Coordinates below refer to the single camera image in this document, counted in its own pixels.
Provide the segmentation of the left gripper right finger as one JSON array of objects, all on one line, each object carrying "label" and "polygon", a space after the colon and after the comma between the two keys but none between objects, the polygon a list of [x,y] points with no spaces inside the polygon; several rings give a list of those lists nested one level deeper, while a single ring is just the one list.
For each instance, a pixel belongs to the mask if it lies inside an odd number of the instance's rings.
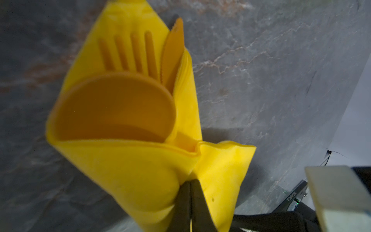
[{"label": "left gripper right finger", "polygon": [[193,232],[217,232],[199,180],[191,181],[191,222]]}]

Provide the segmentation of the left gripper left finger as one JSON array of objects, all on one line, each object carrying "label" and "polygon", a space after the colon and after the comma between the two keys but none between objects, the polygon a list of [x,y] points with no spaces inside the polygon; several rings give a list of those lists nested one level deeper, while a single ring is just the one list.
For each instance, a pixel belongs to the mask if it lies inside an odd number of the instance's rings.
[{"label": "left gripper left finger", "polygon": [[191,224],[191,182],[185,182],[179,189],[174,214],[167,232],[190,232]]}]

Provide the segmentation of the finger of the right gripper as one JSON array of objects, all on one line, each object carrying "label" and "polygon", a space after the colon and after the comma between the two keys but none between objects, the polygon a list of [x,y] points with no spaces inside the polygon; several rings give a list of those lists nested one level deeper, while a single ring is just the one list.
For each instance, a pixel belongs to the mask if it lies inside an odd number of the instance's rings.
[{"label": "finger of the right gripper", "polygon": [[234,215],[230,231],[245,232],[320,232],[320,226],[290,211],[261,215]]}]

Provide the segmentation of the yellow paper napkin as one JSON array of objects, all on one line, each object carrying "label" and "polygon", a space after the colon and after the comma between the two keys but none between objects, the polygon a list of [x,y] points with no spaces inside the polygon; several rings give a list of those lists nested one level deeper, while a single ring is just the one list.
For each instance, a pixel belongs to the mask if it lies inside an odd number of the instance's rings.
[{"label": "yellow paper napkin", "polygon": [[[152,32],[162,85],[161,57],[170,30],[146,1],[109,1],[65,76],[59,96],[93,75],[138,73],[133,64],[130,71],[121,69],[114,45],[115,35],[122,35],[128,44],[132,32],[141,37],[145,31]],[[118,139],[56,142],[49,139],[47,128],[46,139],[109,193],[143,231],[166,231],[180,187],[197,179],[217,231],[227,232],[256,147],[203,140],[192,59],[186,47],[171,96],[176,123],[162,143]]]}]

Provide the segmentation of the orange plastic spoon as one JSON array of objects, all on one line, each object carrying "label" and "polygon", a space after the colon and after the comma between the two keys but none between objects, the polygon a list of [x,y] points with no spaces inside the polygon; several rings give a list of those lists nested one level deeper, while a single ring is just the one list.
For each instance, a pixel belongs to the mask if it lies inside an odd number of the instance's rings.
[{"label": "orange plastic spoon", "polygon": [[139,140],[162,143],[176,123],[175,103],[158,81],[133,72],[109,72],[61,93],[47,121],[56,142]]}]

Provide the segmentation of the orange plastic fork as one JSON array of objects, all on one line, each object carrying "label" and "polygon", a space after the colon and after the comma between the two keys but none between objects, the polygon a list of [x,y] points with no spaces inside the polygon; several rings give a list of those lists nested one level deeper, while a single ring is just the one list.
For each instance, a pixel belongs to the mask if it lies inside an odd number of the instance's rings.
[{"label": "orange plastic fork", "polygon": [[122,35],[117,34],[114,36],[114,45],[122,70],[130,71],[130,65],[133,64],[136,72],[146,73],[152,79],[160,82],[151,31],[145,31],[142,37],[137,32],[132,32],[128,44],[125,43]]}]

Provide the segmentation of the orange plastic knife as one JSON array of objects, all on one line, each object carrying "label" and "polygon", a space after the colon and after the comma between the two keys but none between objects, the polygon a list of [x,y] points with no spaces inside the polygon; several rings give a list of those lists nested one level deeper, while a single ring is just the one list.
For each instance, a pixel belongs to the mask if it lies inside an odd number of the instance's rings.
[{"label": "orange plastic knife", "polygon": [[170,94],[174,90],[184,49],[184,24],[182,18],[178,17],[166,38],[161,57],[161,83]]}]

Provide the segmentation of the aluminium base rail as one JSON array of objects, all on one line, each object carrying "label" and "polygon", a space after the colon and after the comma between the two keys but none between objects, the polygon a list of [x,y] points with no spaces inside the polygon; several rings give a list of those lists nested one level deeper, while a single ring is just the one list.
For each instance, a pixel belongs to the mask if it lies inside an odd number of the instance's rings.
[{"label": "aluminium base rail", "polygon": [[299,205],[302,199],[306,196],[306,190],[308,187],[308,182],[302,180],[283,200],[283,202],[272,211],[272,213],[282,213],[288,211],[294,211]]}]

